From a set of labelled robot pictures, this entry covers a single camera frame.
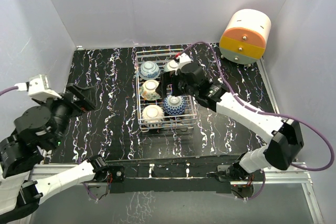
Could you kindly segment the pale green bowl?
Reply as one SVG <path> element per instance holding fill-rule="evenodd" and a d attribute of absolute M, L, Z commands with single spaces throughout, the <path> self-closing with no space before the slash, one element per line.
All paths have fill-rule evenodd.
<path fill-rule="evenodd" d="M 165 64 L 163 71 L 175 73 L 176 70 L 178 69 L 178 66 L 179 66 L 178 62 L 176 62 L 175 60 L 171 60 Z"/>

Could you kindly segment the blue white patterned bowl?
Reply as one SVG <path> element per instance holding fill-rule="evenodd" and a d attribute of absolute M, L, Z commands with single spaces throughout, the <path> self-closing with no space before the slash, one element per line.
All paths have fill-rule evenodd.
<path fill-rule="evenodd" d="M 156 79 L 159 77 L 161 70 L 153 61 L 145 61 L 141 64 L 139 76 L 144 80 Z"/>

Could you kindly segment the red patterned bowl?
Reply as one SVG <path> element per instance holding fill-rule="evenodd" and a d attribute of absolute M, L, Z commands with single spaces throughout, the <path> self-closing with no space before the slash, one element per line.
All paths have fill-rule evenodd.
<path fill-rule="evenodd" d="M 169 95 L 163 100 L 163 111 L 168 116 L 179 116 L 185 113 L 186 101 L 182 96 Z"/>

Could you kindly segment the cream bowl leaf pattern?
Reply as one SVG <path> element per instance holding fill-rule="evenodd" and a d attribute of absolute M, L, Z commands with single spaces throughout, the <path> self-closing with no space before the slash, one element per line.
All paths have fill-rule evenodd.
<path fill-rule="evenodd" d="M 147 80 L 140 86 L 140 96 L 147 101 L 155 101 L 161 98 L 156 92 L 159 82 L 156 80 Z"/>

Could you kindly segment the white bowl brown rim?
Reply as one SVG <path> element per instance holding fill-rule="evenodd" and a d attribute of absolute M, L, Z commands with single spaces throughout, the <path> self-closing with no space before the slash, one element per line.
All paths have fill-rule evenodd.
<path fill-rule="evenodd" d="M 163 109 L 155 104 L 147 105 L 141 113 L 141 123 L 146 127 L 159 127 L 164 121 Z"/>

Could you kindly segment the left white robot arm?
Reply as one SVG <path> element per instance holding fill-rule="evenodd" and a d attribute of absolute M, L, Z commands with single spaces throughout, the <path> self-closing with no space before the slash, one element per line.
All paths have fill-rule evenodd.
<path fill-rule="evenodd" d="M 12 134 L 1 141 L 1 223 L 22 219 L 50 197 L 79 183 L 108 177 L 108 164 L 101 155 L 56 175 L 36 180 L 28 176 L 44 157 L 40 150 L 53 151 L 61 143 L 72 117 L 93 111 L 97 89 L 73 83 L 65 93 L 43 90 L 37 103 L 14 121 Z"/>

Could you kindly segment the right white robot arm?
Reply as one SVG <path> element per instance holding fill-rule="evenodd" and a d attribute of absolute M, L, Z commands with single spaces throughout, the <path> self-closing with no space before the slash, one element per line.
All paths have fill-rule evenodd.
<path fill-rule="evenodd" d="M 156 91 L 162 98 L 167 96 L 167 86 L 172 87 L 173 96 L 193 96 L 199 105 L 232 118 L 266 143 L 241 154 L 229 168 L 211 173 L 211 176 L 247 180 L 253 172 L 266 167 L 287 170 L 304 146 L 297 121 L 264 115 L 257 108 L 248 110 L 248 103 L 228 92 L 220 82 L 210 82 L 195 62 L 177 71 L 161 73 Z"/>

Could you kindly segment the pastel round drawer cabinet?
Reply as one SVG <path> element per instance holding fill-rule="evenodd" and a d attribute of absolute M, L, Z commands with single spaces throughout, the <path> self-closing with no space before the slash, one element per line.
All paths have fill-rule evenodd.
<path fill-rule="evenodd" d="M 255 9 L 241 9 L 230 19 L 220 41 L 222 56 L 232 62 L 248 65 L 258 61 L 266 50 L 271 20 Z"/>

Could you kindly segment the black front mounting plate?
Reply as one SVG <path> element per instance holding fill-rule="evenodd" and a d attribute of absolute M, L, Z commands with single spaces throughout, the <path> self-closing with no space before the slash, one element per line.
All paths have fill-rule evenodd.
<path fill-rule="evenodd" d="M 235 168 L 236 155 L 189 156 L 105 161 L 100 155 L 86 158 L 93 165 L 93 182 L 107 183 L 109 193 L 212 191 L 230 194 L 234 186 L 254 193 L 254 184 L 265 181 L 262 171 L 248 175 Z"/>

